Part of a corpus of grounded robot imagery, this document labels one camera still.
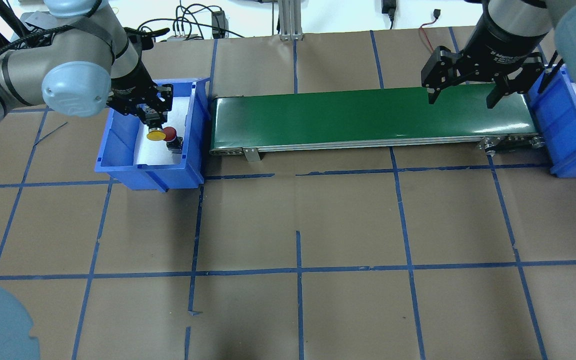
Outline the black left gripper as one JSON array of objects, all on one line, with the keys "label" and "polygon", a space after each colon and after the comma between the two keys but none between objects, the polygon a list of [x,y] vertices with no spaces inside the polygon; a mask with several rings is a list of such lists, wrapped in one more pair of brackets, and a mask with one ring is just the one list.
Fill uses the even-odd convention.
[{"label": "black left gripper", "polygon": [[124,116],[135,116],[143,125],[162,126],[168,121],[173,106],[174,85],[153,83],[146,88],[134,87],[131,92],[112,91],[106,105]]}]

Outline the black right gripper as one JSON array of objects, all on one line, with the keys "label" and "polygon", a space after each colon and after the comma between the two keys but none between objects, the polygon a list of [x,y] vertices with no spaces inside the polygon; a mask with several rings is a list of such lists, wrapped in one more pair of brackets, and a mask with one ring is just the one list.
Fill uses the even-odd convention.
[{"label": "black right gripper", "polygon": [[421,70],[421,85],[427,88],[427,98],[434,105],[440,91],[464,82],[495,84],[486,97],[487,109],[494,109],[505,96],[525,94],[546,70],[539,52],[528,54],[516,63],[498,63],[494,58],[475,59],[473,55],[439,46],[432,51]]}]

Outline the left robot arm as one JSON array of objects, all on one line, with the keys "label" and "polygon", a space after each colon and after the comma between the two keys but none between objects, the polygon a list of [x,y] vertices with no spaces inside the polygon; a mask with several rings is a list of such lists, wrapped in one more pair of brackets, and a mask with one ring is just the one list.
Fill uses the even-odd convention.
[{"label": "left robot arm", "polygon": [[174,87],[153,81],[142,51],[168,30],[125,27],[107,0],[48,0],[46,7],[55,27],[0,48],[0,122],[21,107],[46,105],[71,117],[110,107],[162,140]]}]

